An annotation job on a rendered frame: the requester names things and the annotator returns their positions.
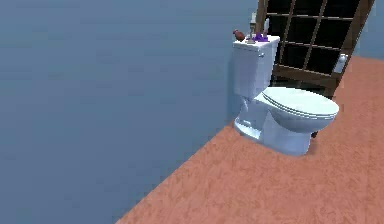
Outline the brown framed glass door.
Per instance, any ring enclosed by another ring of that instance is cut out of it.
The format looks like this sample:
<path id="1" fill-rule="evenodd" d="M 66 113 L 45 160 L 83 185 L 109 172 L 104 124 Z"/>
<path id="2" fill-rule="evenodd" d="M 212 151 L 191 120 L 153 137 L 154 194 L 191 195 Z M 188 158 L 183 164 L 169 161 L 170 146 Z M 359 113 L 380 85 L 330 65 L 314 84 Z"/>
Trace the brown framed glass door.
<path id="1" fill-rule="evenodd" d="M 345 73 L 375 0 L 258 0 L 257 30 L 280 38 L 271 84 L 331 98 Z M 339 55 L 348 59 L 335 73 Z"/>

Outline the grey slim bottle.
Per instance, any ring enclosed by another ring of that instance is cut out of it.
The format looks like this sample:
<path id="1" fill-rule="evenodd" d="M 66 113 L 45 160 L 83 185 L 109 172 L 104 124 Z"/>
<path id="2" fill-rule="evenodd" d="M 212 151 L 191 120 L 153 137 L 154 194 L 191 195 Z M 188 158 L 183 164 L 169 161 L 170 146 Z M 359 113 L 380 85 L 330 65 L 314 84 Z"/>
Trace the grey slim bottle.
<path id="1" fill-rule="evenodd" d="M 250 22 L 249 22 L 250 30 L 249 30 L 249 33 L 246 36 L 246 43 L 247 44 L 254 44 L 255 43 L 255 40 L 254 40 L 255 34 L 254 33 L 255 33 L 255 28 L 256 28 L 256 17 L 257 17 L 257 13 L 256 12 L 252 12 L 251 19 L 250 19 Z"/>

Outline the white toilet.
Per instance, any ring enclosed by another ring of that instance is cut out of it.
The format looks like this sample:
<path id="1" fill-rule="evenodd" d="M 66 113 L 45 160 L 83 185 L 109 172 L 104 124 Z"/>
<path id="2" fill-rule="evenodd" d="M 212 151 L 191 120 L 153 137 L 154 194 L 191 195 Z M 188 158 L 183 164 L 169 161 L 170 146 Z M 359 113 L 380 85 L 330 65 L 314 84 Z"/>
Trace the white toilet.
<path id="1" fill-rule="evenodd" d="M 300 156 L 311 134 L 334 121 L 339 106 L 310 91 L 270 85 L 279 41 L 269 35 L 265 42 L 233 42 L 234 92 L 242 100 L 234 127 L 274 151 Z"/>

